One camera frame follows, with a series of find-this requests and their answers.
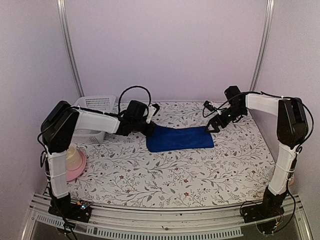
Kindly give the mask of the white plastic basket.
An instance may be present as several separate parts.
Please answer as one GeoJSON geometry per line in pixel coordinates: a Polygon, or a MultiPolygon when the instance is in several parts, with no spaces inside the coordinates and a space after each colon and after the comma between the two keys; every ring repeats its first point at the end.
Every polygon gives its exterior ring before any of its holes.
{"type": "Polygon", "coordinates": [[[79,108],[79,117],[71,142],[74,144],[99,144],[106,133],[117,132],[120,121],[111,116],[116,97],[113,95],[84,96],[74,106],[79,108]]]}

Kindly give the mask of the blue towel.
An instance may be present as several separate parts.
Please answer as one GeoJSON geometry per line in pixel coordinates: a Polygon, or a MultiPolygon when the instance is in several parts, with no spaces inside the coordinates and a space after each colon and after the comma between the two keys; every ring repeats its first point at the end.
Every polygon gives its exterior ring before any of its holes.
{"type": "Polygon", "coordinates": [[[157,126],[146,138],[146,147],[152,153],[187,149],[210,149],[214,141],[204,126],[170,128],[157,126]]]}

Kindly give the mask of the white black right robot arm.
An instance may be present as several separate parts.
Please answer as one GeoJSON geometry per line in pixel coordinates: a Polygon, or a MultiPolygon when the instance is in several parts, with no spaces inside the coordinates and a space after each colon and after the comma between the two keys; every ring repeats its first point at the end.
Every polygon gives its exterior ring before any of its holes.
{"type": "Polygon", "coordinates": [[[261,204],[244,207],[243,215],[260,215],[269,218],[283,212],[282,203],[289,194],[289,180],[295,172],[298,154],[304,142],[311,136],[314,126],[308,125],[312,114],[298,97],[276,96],[264,92],[241,92],[236,86],[229,86],[224,91],[226,104],[214,106],[205,101],[203,106],[209,110],[210,120],[205,127],[208,133],[218,133],[229,123],[238,122],[249,110],[273,115],[277,119],[276,137],[278,155],[274,172],[266,187],[261,204]]]}

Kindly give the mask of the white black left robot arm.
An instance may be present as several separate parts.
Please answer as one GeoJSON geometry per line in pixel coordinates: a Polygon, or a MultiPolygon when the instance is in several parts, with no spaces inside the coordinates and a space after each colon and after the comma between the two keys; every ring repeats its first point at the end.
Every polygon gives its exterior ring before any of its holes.
{"type": "Polygon", "coordinates": [[[65,199],[69,195],[67,150],[74,132],[89,130],[120,136],[140,132],[148,137],[156,128],[152,117],[159,109],[156,103],[146,105],[137,100],[130,101],[127,109],[118,114],[72,106],[64,100],[57,103],[41,124],[37,139],[47,153],[50,188],[53,198],[58,199],[54,207],[63,217],[70,217],[75,211],[74,205],[65,199]]]}

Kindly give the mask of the pink cup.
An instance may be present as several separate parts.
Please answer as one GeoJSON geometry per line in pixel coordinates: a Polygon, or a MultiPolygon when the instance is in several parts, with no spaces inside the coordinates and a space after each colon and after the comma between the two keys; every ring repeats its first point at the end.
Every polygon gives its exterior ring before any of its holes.
{"type": "Polygon", "coordinates": [[[74,145],[70,145],[66,152],[65,166],[66,170],[75,170],[81,164],[80,160],[80,150],[78,150],[74,145]]]}

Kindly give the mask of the pink plate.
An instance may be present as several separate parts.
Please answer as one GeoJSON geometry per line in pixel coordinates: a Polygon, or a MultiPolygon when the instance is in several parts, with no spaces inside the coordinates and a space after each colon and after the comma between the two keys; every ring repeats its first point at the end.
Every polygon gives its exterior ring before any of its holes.
{"type": "Polygon", "coordinates": [[[80,159],[79,159],[80,165],[78,166],[78,168],[75,170],[66,170],[66,181],[67,182],[71,182],[71,181],[77,179],[85,171],[86,163],[87,163],[86,156],[82,151],[79,152],[79,155],[80,155],[80,159]]]}

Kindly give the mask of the orange patterned round object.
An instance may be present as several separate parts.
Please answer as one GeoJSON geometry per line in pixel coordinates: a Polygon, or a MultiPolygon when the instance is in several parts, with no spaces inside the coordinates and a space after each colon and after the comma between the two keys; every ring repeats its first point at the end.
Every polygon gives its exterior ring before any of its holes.
{"type": "Polygon", "coordinates": [[[289,179],[289,186],[292,186],[295,182],[295,176],[293,175],[290,179],[289,179]]]}

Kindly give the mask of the aluminium front rail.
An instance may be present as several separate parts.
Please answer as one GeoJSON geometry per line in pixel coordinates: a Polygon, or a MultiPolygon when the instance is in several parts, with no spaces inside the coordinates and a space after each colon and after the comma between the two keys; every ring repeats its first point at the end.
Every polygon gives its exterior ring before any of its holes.
{"type": "Polygon", "coordinates": [[[284,215],[245,222],[242,204],[198,208],[134,208],[92,205],[87,223],[49,213],[47,194],[35,194],[22,229],[23,240],[313,240],[298,196],[283,202],[284,215]]]}

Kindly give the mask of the left aluminium frame post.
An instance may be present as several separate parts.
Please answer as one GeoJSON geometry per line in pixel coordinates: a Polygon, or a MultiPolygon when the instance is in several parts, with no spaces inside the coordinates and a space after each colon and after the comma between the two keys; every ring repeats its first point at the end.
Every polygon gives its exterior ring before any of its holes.
{"type": "Polygon", "coordinates": [[[64,40],[65,49],[66,49],[68,61],[70,64],[71,73],[73,76],[76,91],[79,97],[84,97],[85,92],[80,79],[76,58],[75,58],[75,54],[72,46],[72,39],[71,39],[70,30],[69,30],[68,17],[67,17],[67,11],[66,11],[66,3],[64,0],[57,0],[56,3],[57,3],[58,16],[59,16],[59,21],[60,21],[60,26],[62,31],[62,37],[64,40]]]}

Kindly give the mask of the aluminium frame post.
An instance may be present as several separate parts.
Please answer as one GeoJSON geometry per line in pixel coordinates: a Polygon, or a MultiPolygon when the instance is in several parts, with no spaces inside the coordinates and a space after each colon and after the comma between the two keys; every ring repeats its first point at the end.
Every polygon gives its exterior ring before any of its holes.
{"type": "Polygon", "coordinates": [[[268,45],[268,39],[272,27],[272,20],[273,20],[273,13],[274,13],[275,1],[274,0],[267,0],[266,1],[266,9],[265,9],[265,16],[263,22],[263,29],[262,29],[262,37],[260,41],[260,46],[258,50],[258,56],[256,60],[256,64],[253,71],[252,80],[250,83],[249,90],[255,91],[259,82],[260,73],[263,66],[263,61],[268,45]]]}
{"type": "Polygon", "coordinates": [[[69,30],[68,17],[67,17],[67,11],[66,11],[66,3],[64,0],[57,0],[56,3],[57,3],[58,16],[59,16],[59,21],[60,21],[60,26],[62,31],[62,37],[64,40],[65,49],[66,49],[68,61],[70,64],[71,73],[73,76],[76,91],[79,97],[84,97],[85,92],[80,79],[76,58],[75,58],[75,54],[72,46],[72,39],[71,39],[70,30],[69,30]]]}

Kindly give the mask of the right aluminium frame post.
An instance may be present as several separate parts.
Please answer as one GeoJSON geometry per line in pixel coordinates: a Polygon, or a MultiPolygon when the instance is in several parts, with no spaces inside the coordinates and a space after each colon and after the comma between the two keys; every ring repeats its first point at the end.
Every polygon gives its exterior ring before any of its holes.
{"type": "Polygon", "coordinates": [[[274,13],[275,1],[274,0],[267,0],[266,1],[266,9],[265,9],[265,16],[263,22],[263,29],[262,29],[262,37],[260,41],[260,46],[258,50],[258,56],[256,60],[256,64],[253,71],[252,80],[250,83],[249,90],[255,91],[259,82],[260,73],[263,66],[263,61],[268,45],[268,39],[272,27],[272,20],[273,20],[273,13],[274,13]]]}

